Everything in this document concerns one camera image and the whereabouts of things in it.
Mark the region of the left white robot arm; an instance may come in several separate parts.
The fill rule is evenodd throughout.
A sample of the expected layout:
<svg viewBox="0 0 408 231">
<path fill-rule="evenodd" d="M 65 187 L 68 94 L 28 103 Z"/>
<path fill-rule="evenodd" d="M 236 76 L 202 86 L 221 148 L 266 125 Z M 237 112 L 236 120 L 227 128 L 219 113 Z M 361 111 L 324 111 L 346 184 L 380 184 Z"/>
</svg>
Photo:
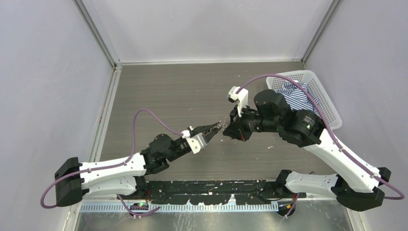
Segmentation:
<svg viewBox="0 0 408 231">
<path fill-rule="evenodd" d="M 148 191 L 141 182 L 145 176 L 168 169 L 169 162 L 190 152 L 200 152 L 219 131 L 219 123 L 214 123 L 188 127 L 175 140 L 162 133 L 132 157 L 82 163 L 77 157 L 68 158 L 54 174 L 56 205 L 70 206 L 84 198 L 106 194 L 142 199 Z"/>
</svg>

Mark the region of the numbered metal key ring disc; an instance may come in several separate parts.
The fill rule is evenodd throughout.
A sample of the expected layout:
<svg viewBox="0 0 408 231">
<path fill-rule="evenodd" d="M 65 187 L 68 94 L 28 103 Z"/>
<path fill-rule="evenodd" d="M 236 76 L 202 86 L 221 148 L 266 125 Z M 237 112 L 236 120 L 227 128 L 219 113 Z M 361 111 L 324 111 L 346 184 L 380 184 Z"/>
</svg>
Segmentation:
<svg viewBox="0 0 408 231">
<path fill-rule="evenodd" d="M 219 122 L 215 123 L 214 126 L 209 130 L 209 132 L 222 133 L 230 125 L 230 118 L 225 117 Z"/>
</svg>

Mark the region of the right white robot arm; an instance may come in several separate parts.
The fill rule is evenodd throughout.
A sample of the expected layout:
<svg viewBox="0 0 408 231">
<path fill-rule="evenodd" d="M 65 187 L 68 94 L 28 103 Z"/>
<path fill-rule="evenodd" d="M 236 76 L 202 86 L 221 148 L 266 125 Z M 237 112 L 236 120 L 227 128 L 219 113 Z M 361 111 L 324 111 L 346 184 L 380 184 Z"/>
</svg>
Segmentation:
<svg viewBox="0 0 408 231">
<path fill-rule="evenodd" d="M 248 91 L 233 87 L 228 100 L 235 104 L 224 136 L 247 141 L 254 132 L 276 132 L 286 142 L 314 154 L 334 170 L 332 175 L 309 175 L 282 170 L 275 180 L 275 193 L 312 193 L 336 199 L 354 211 L 366 211 L 382 205 L 380 189 L 389 181 L 391 171 L 374 167 L 355 153 L 346 156 L 340 143 L 334 142 L 323 120 L 310 110 L 293 110 L 284 96 L 263 90 L 254 97 L 255 109 L 248 104 Z"/>
</svg>

